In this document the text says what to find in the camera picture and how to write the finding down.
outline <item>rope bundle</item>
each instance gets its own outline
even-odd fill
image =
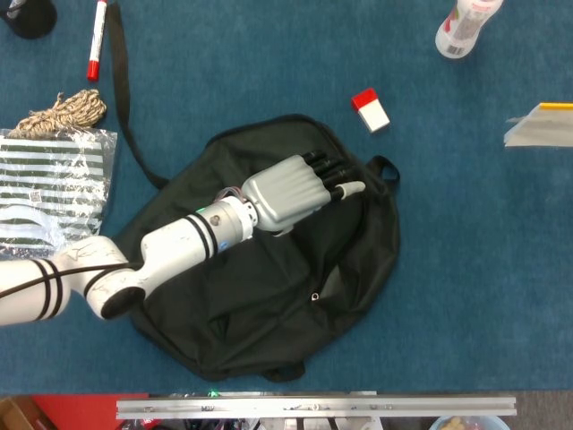
[[[9,134],[13,139],[38,139],[53,132],[92,127],[106,113],[106,104],[99,98],[98,90],[81,90],[62,101],[58,93],[54,106],[39,112],[30,111]]]

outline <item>plastic bottle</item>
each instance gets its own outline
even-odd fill
[[[447,58],[461,58],[474,48],[480,29],[503,0],[457,0],[436,34],[436,47]]]

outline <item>small cube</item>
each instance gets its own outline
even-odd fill
[[[386,112],[384,112],[384,108],[380,104],[378,95],[373,88],[369,88],[352,97],[352,106],[363,119],[370,133],[374,133],[390,124],[390,120]]]

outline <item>robotic arm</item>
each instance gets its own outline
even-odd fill
[[[0,325],[52,318],[72,290],[97,316],[114,318],[175,275],[250,239],[254,228],[285,234],[325,204],[362,192],[363,182],[346,182],[351,173],[343,160],[321,151],[284,159],[144,236],[138,270],[104,236],[83,239],[50,260],[0,262]]]

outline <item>striped plastic bag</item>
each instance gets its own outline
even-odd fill
[[[59,132],[43,140],[0,131],[0,259],[46,258],[96,235],[117,134]]]

